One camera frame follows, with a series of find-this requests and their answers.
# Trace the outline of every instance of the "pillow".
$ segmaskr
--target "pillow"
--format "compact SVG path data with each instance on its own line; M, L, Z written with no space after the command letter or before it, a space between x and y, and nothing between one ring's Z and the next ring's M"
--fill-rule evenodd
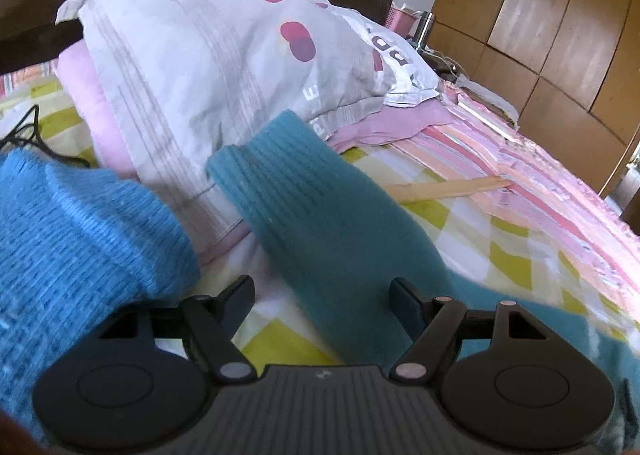
M84 40L60 53L56 74L91 132L98 161L121 178L135 178L136 169L118 128L116 118L104 97L100 81Z
M329 7L67 0L58 11L58 21L82 22L138 177L174 210L202 263L241 220L207 178L215 151L248 141L287 109L326 139L383 102L413 106L437 95L437 76L417 53L375 48Z

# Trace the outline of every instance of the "pink cloth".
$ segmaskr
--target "pink cloth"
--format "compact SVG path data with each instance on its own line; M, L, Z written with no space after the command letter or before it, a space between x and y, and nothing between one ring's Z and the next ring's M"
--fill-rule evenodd
M584 182L486 107L446 84L444 106L454 121L426 128L394 146L447 180L502 175L508 189L474 194L487 213L544 231L601 294L640 319L640 240ZM457 105L480 112L511 142Z
M121 178L136 178L136 169L83 39L60 53L56 73L89 126L100 163Z
M413 108L383 106L382 110L367 115L360 122L343 126L326 143L342 153L361 144L379 146L408 139L428 126L453 121L453 115L438 99L423 101Z

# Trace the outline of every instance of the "wooden stick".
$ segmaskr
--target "wooden stick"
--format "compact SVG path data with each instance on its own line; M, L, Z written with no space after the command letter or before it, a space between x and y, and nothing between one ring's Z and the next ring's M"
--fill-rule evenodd
M512 182L494 175L477 179L449 180L434 183L386 184L382 189L393 200L402 204L418 200L445 199L447 197L464 197L479 191L491 191L506 188Z

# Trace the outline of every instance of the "pink blanket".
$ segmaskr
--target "pink blanket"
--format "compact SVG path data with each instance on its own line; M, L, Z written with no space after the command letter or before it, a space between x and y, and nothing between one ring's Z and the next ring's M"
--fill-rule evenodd
M428 126L453 121L453 116L439 99L428 99L413 108L383 106L379 112L367 115L360 122L341 127L326 143L342 153L361 144L380 146L408 139Z
M580 275L636 320L640 319L640 241L584 182L534 142L450 84L444 104L454 121L430 126L395 144L447 180L502 175L508 190L472 198L487 213L555 239ZM457 105L491 120L510 140Z

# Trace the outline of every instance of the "checkered bedsheet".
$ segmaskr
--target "checkered bedsheet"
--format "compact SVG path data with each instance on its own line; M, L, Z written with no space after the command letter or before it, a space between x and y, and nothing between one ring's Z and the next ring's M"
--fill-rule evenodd
M18 102L38 102L43 108L42 133L49 146L61 154L80 154L95 161L88 128L55 77L49 76L49 67L42 70L47 75L31 80L33 86L24 82L19 95L0 98L0 123L1 116ZM380 185L443 180L392 146L353 148L342 155ZM640 354L640 324L581 279L544 233L488 215L468 197L424 200L404 207L427 232L450 268L491 289L585 315L600 329L626 340ZM253 263L270 281L258 286L257 304L235 337L245 355L257 367L267 363L337 363L292 292L270 273L257 242L251 242L251 238L244 242L206 273L196 292L217 294L248 267L247 261ZM181 351L176 343L164 342L163 347Z

